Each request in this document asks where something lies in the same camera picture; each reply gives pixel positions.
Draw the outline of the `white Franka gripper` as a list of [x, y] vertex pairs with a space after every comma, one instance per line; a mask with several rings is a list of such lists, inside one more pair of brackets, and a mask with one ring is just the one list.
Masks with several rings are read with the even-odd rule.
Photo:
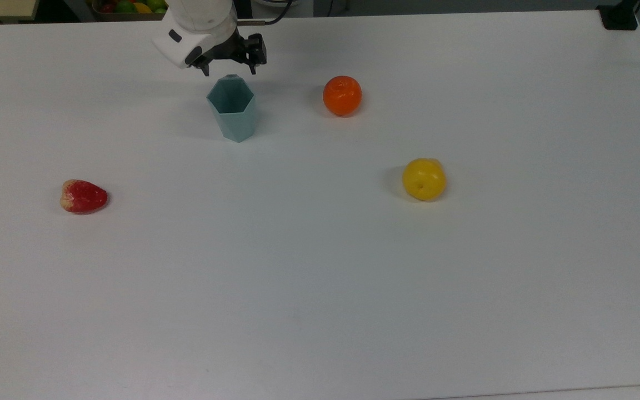
[[233, 11], [167, 11], [161, 28], [153, 45], [178, 68], [193, 67], [209, 77], [212, 60], [233, 60], [247, 64], [251, 75], [256, 75], [257, 68], [267, 64], [262, 34], [251, 34], [244, 48]]

